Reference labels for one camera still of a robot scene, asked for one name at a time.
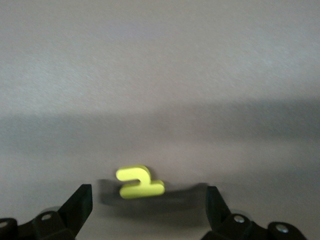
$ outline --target yellow foam piece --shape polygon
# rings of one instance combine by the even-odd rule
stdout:
[[[139,182],[127,183],[120,189],[120,196],[124,199],[137,199],[162,195],[165,193],[165,184],[161,180],[151,180],[151,174],[144,165],[124,166],[116,172],[116,178],[120,181],[139,180]]]

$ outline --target white backdrop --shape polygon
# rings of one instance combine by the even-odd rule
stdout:
[[[99,180],[144,164],[316,240],[319,66],[318,0],[1,0],[0,216],[25,223],[87,183],[78,240],[200,239],[203,208],[99,201]]]

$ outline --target gray surface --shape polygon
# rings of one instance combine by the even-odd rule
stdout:
[[[320,236],[318,0],[2,0],[0,39],[0,216],[24,223],[92,183],[78,240],[202,237],[202,208],[99,202],[99,180],[141,163]]]

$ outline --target yellow block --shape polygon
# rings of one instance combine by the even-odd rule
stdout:
[[[116,171],[116,178],[120,181],[139,180],[140,182],[127,183],[120,189],[123,199],[137,199],[162,195],[165,193],[165,184],[161,180],[151,180],[151,174],[143,165],[124,166]]]

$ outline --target metal screw head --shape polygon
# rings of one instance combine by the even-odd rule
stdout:
[[[245,219],[244,219],[242,216],[239,216],[239,215],[234,216],[233,219],[234,219],[237,223],[240,223],[240,224],[242,224],[242,223],[245,222]]]
[[[51,218],[51,214],[46,214],[46,215],[43,215],[43,216],[41,217],[41,220],[44,221],[44,220],[48,220],[48,219],[50,219],[50,218]]]
[[[286,234],[286,233],[289,232],[289,229],[288,229],[285,225],[283,225],[283,224],[277,224],[277,225],[275,226],[275,228],[276,228],[279,232],[284,233],[284,234]]]
[[[0,228],[4,228],[8,223],[6,221],[0,222]]]

